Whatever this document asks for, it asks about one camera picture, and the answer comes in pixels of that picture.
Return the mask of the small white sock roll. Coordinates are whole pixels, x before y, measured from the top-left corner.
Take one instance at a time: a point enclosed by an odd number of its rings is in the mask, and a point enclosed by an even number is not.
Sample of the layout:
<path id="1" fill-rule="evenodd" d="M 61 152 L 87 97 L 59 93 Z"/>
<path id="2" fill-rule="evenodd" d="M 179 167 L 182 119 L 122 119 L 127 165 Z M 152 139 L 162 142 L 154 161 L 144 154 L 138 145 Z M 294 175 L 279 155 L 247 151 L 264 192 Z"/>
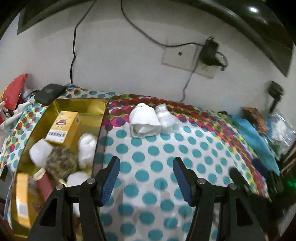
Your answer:
<path id="1" fill-rule="evenodd" d="M 90 175 L 83 171 L 72 173 L 67 178 L 66 186 L 72 187 L 72 186 L 81 185 L 84 181 L 86 181 L 89 178 L 90 178 Z"/>

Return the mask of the grey white sock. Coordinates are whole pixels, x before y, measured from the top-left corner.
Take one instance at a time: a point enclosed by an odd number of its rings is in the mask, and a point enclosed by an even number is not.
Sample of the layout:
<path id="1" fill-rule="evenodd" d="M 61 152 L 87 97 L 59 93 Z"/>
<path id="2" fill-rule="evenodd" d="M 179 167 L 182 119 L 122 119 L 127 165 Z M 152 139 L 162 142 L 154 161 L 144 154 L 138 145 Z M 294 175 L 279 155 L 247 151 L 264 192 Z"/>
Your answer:
<path id="1" fill-rule="evenodd" d="M 97 137 L 93 134 L 85 133 L 78 141 L 78 162 L 80 169 L 85 169 L 93 165 Z"/>

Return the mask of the brown yarn ball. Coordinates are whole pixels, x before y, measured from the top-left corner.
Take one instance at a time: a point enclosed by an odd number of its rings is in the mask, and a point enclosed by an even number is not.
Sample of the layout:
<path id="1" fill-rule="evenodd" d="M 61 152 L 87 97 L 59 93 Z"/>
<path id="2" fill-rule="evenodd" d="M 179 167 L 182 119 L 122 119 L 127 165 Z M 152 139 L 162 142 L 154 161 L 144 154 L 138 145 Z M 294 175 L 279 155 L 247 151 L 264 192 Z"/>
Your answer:
<path id="1" fill-rule="evenodd" d="M 78 155 L 67 147 L 53 147 L 46 158 L 45 170 L 56 180 L 66 181 L 79 169 Z"/>

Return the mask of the clear plastic bundle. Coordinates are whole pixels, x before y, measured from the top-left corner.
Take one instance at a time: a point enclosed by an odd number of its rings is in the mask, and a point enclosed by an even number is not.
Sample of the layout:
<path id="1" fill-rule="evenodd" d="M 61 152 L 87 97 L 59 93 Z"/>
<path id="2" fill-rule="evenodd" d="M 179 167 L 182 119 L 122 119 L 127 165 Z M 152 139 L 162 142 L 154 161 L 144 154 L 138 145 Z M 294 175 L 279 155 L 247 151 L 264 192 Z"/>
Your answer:
<path id="1" fill-rule="evenodd" d="M 180 121 L 169 112 L 166 104 L 156 106 L 155 112 L 161 124 L 162 133 L 170 134 L 179 130 Z"/>

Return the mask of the yellow medicine box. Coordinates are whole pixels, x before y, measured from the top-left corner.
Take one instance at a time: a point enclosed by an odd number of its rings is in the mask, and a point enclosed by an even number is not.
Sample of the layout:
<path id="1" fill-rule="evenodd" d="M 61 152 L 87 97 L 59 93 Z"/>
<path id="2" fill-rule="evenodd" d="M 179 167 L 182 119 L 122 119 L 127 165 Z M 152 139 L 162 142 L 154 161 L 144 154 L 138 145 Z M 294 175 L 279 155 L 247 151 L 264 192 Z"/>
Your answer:
<path id="1" fill-rule="evenodd" d="M 52 144 L 70 147 L 80 125 L 80 117 L 77 111 L 61 111 L 45 140 Z"/>

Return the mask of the white towel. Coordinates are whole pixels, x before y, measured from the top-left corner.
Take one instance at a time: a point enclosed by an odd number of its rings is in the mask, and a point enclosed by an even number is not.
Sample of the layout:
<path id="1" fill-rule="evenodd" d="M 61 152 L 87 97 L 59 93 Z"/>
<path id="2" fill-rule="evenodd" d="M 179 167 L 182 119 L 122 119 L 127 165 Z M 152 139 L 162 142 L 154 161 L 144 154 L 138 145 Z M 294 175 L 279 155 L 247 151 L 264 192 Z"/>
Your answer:
<path id="1" fill-rule="evenodd" d="M 155 110 L 145 103 L 139 103 L 132 110 L 129 115 L 129 126 L 134 138 L 150 137 L 161 132 L 161 124 Z"/>

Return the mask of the blue cloth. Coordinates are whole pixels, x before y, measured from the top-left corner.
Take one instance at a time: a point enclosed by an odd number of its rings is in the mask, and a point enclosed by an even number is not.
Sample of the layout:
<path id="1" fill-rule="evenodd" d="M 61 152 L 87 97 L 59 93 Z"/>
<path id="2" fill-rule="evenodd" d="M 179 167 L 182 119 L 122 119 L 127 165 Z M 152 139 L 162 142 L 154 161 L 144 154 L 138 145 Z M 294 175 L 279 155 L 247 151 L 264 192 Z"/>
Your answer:
<path id="1" fill-rule="evenodd" d="M 250 148 L 255 151 L 263 165 L 279 176 L 280 170 L 273 153 L 253 125 L 246 119 L 242 119 L 237 115 L 233 115 L 231 118 L 238 132 L 243 136 Z"/>

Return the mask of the gold metal tin box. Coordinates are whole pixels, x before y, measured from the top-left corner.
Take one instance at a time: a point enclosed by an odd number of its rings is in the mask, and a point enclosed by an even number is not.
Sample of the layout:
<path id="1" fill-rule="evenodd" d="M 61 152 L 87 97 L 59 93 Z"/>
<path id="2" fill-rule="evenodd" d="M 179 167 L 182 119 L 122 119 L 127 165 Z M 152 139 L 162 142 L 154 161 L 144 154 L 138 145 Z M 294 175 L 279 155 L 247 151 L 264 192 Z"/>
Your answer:
<path id="1" fill-rule="evenodd" d="M 29 156 L 29 150 L 39 140 L 44 139 L 54 146 L 66 146 L 78 151 L 78 141 L 83 134 L 97 138 L 94 157 L 82 169 L 95 177 L 103 167 L 107 130 L 109 125 L 108 101 L 100 98 L 57 99 L 45 110 L 33 129 L 21 155 L 17 174 L 29 178 L 38 170 Z"/>

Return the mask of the clear plastic bag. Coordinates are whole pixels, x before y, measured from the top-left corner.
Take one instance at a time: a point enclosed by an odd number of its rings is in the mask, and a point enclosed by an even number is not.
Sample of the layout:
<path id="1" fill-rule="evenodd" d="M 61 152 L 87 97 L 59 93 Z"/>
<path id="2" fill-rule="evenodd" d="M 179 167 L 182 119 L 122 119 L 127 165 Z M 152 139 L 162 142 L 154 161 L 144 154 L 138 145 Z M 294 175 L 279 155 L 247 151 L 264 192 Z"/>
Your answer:
<path id="1" fill-rule="evenodd" d="M 267 143 L 279 160 L 292 147 L 295 141 L 295 129 L 278 109 L 268 115 L 265 122 L 269 128 L 266 133 Z"/>

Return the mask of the red medicine box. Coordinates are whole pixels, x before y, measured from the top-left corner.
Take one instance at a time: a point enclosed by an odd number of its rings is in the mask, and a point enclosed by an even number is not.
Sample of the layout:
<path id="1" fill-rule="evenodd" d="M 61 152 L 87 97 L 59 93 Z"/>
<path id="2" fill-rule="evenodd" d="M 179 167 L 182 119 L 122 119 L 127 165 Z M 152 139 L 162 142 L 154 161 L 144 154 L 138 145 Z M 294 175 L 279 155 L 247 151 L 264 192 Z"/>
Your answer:
<path id="1" fill-rule="evenodd" d="M 44 201 L 46 201 L 53 191 L 53 187 L 47 173 L 36 173 L 34 174 L 33 178 L 39 187 L 41 196 L 43 197 Z"/>

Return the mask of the brown patterned item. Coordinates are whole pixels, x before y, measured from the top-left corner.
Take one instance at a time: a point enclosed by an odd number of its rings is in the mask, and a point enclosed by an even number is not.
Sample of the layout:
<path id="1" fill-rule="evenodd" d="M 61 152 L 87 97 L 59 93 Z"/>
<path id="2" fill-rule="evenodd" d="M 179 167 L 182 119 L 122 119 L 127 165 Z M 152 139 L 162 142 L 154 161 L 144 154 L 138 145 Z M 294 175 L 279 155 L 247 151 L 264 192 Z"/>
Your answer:
<path id="1" fill-rule="evenodd" d="M 243 118 L 248 120 L 259 134 L 265 135 L 269 128 L 263 119 L 263 116 L 259 113 L 258 109 L 243 107 Z"/>

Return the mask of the yellow box in tin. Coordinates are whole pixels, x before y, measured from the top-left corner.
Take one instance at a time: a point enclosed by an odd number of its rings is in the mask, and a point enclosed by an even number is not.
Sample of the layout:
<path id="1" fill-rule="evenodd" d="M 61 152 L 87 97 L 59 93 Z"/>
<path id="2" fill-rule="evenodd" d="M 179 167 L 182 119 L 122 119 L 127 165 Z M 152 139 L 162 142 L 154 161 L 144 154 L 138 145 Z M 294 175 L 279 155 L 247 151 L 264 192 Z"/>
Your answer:
<path id="1" fill-rule="evenodd" d="M 36 190 L 32 179 L 26 173 L 16 176 L 16 211 L 20 225 L 31 228 L 36 218 L 34 201 Z"/>

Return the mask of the black set-top box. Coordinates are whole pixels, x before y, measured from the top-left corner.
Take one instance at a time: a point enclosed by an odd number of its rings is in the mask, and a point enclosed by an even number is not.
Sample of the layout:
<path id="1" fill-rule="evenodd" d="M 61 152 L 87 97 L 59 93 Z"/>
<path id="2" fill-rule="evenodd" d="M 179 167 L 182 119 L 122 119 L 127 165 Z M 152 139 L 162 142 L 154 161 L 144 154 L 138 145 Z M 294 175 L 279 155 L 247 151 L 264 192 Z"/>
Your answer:
<path id="1" fill-rule="evenodd" d="M 48 84 L 41 90 L 39 90 L 35 96 L 35 102 L 44 106 L 49 106 L 55 99 L 57 99 L 62 93 L 66 91 L 66 87 L 58 84 Z"/>

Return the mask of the black power adapter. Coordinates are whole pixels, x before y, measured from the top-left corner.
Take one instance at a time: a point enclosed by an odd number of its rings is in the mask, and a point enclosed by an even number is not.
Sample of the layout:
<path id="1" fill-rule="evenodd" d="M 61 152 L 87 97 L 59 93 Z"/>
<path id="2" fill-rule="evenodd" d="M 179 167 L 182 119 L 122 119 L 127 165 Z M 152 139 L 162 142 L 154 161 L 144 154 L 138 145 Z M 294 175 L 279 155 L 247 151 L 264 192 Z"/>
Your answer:
<path id="1" fill-rule="evenodd" d="M 224 71 L 229 62 L 225 55 L 218 51 L 218 48 L 219 44 L 214 41 L 214 38 L 208 37 L 199 54 L 199 60 L 207 66 L 221 67 L 221 71 Z"/>

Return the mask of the red bag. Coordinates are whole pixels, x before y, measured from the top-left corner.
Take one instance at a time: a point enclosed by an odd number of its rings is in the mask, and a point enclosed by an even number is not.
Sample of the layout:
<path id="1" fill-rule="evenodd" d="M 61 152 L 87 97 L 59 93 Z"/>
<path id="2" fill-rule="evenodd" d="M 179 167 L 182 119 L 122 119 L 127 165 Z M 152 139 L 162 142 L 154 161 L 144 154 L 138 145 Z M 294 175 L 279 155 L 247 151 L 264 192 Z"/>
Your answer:
<path id="1" fill-rule="evenodd" d="M 28 73 L 24 73 L 14 79 L 1 93 L 1 101 L 4 101 L 4 107 L 8 110 L 15 110 L 22 93 Z"/>

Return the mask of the black wall hook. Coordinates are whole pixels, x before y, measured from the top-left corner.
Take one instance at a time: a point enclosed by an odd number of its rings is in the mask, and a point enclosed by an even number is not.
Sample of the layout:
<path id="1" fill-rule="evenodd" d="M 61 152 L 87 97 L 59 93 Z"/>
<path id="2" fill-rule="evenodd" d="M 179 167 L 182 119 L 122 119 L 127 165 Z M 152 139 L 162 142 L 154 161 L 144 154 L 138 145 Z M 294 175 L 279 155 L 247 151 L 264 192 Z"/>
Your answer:
<path id="1" fill-rule="evenodd" d="M 282 86 L 280 86 L 275 81 L 272 81 L 269 88 L 268 88 L 268 93 L 273 98 L 273 103 L 272 103 L 271 107 L 269 108 L 269 113 L 273 113 L 277 104 L 280 102 L 281 97 L 284 94 L 284 90 L 283 90 Z"/>

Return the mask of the white wall socket plate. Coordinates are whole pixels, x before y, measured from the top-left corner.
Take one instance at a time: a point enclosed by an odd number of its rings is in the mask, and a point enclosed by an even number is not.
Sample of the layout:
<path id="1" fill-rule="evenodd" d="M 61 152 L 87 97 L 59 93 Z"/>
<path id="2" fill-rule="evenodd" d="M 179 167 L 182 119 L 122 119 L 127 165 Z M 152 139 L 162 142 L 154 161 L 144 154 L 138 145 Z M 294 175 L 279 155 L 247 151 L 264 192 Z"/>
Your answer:
<path id="1" fill-rule="evenodd" d="M 191 72 L 194 70 L 195 64 L 197 63 L 195 73 L 208 79 L 213 79 L 218 72 L 218 66 L 207 66 L 201 61 L 197 62 L 200 50 L 200 46 L 193 44 L 175 48 L 165 48 L 162 56 L 162 64 Z"/>

